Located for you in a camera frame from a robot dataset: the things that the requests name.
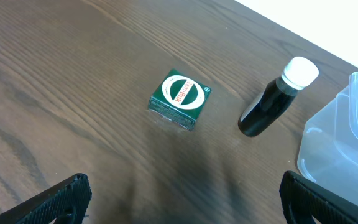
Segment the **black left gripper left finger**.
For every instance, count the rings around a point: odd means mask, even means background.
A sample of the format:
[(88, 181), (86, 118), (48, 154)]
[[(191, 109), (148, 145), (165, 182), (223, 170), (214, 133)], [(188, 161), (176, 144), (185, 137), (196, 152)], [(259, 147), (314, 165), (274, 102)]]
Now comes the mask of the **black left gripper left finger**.
[(0, 224), (82, 224), (91, 198), (88, 176), (77, 173), (0, 214)]

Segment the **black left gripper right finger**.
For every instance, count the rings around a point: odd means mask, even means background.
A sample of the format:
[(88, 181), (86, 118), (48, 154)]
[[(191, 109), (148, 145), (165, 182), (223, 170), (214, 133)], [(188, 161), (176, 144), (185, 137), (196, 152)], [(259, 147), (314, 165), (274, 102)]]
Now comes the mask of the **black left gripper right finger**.
[(288, 224), (356, 224), (358, 206), (316, 183), (286, 171), (280, 184), (283, 214)]

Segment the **dark bottle white cap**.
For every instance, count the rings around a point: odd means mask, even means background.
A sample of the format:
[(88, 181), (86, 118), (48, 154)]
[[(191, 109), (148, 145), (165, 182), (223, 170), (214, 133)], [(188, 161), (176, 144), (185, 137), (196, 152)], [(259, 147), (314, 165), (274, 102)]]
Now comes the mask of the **dark bottle white cap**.
[(312, 61), (304, 57), (292, 58), (282, 74), (272, 80), (244, 110), (237, 123), (241, 132), (248, 137), (262, 133), (318, 75), (319, 70)]

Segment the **green Zam-Buk ointment box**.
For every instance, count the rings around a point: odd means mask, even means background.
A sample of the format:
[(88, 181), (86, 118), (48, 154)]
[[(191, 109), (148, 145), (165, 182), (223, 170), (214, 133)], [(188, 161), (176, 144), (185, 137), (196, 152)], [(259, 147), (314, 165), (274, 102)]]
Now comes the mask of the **green Zam-Buk ointment box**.
[(148, 109), (191, 131), (211, 92), (210, 87), (172, 69), (150, 96)]

